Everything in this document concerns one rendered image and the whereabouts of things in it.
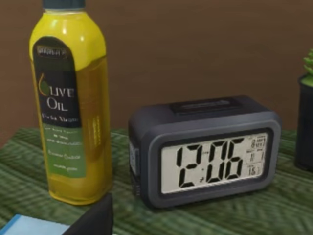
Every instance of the bottle label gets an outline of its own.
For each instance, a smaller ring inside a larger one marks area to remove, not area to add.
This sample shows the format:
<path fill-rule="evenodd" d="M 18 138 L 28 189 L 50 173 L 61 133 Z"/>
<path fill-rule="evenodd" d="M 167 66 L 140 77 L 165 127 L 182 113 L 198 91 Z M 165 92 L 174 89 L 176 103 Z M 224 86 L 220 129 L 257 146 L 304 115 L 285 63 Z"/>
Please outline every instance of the bottle label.
<path fill-rule="evenodd" d="M 43 37 L 34 45 L 33 57 L 48 172 L 84 178 L 86 157 L 73 55 L 62 41 Z"/>

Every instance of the brown wall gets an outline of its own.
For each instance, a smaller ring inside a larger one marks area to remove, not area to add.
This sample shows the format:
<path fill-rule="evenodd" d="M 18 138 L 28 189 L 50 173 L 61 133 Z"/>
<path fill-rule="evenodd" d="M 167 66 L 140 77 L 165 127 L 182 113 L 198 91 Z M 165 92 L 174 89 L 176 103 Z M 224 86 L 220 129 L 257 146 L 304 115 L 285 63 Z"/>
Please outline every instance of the brown wall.
<path fill-rule="evenodd" d="M 296 128 L 311 0 L 88 0 L 106 35 L 112 127 L 146 104 L 247 94 Z M 41 0 L 0 1 L 0 144 L 37 126 L 28 39 Z"/>

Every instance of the table surface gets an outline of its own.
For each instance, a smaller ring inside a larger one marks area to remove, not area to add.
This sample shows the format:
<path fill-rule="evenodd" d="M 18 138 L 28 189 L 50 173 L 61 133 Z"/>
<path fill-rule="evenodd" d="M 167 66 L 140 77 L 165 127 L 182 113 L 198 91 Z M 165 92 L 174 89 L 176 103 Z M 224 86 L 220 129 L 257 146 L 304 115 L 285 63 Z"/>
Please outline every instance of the table surface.
<path fill-rule="evenodd" d="M 313 174 L 293 166 L 294 131 L 282 133 L 276 175 L 266 189 L 157 213 L 132 195 L 126 131 L 111 137 L 119 235 L 313 234 Z M 37 129 L 20 129 L 0 149 L 0 187 L 0 228 L 15 214 L 72 224 L 89 208 L 49 196 Z"/>

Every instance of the digital alarm clock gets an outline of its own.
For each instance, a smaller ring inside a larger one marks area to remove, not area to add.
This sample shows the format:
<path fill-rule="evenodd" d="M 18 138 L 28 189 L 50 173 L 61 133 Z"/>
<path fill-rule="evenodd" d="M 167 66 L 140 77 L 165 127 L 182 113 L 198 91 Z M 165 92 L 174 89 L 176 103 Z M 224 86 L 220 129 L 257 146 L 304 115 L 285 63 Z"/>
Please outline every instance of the digital alarm clock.
<path fill-rule="evenodd" d="M 145 106 L 129 121 L 130 171 L 150 208 L 266 187 L 281 120 L 248 96 Z"/>

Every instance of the olive oil bottle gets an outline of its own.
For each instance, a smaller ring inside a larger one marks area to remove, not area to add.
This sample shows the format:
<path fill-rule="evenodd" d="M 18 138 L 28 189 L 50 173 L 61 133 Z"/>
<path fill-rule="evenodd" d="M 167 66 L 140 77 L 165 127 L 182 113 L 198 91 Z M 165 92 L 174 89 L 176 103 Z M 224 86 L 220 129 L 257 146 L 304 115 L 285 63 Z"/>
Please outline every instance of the olive oil bottle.
<path fill-rule="evenodd" d="M 50 195 L 90 204 L 112 187 L 104 37 L 84 0 L 44 0 L 30 38 Z"/>

